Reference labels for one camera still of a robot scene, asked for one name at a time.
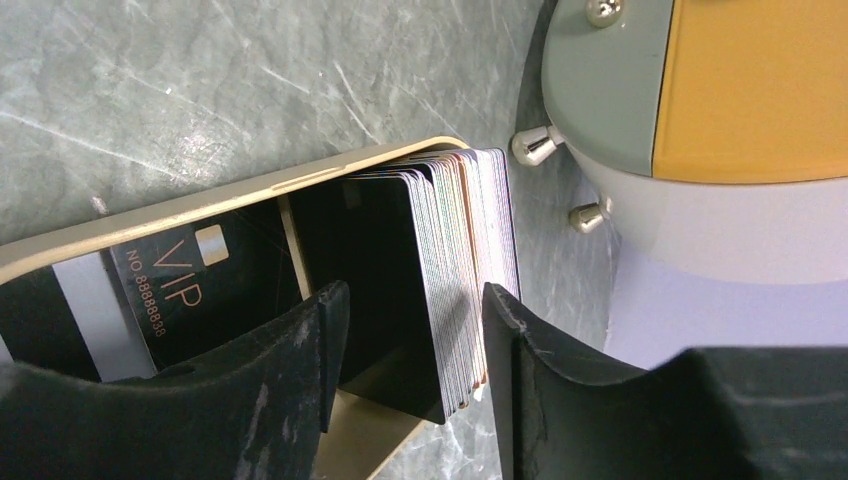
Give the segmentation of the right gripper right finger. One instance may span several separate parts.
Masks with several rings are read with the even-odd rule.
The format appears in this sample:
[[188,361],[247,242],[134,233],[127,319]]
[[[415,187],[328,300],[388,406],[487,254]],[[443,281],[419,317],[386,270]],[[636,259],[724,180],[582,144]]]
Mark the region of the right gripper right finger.
[[506,479],[843,479],[843,347],[690,348],[643,370],[487,284]]

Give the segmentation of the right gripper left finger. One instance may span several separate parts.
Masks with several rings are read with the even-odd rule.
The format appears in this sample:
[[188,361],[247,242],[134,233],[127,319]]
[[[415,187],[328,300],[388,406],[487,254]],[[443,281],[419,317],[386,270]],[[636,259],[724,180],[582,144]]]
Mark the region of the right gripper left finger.
[[350,292],[330,283],[280,317],[148,378],[95,383],[1,369],[5,479],[307,479],[329,427]]

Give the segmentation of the beige wooden card tray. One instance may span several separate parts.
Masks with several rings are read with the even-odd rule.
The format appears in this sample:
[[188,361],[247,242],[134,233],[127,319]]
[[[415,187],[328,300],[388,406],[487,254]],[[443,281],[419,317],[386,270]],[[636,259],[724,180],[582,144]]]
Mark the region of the beige wooden card tray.
[[410,154],[458,146],[456,139],[435,137],[363,148],[5,245],[1,369],[27,364],[95,383],[154,377],[169,367],[159,370],[153,363],[117,277],[111,247],[275,200],[304,302],[328,284],[307,281],[286,208],[289,195]]

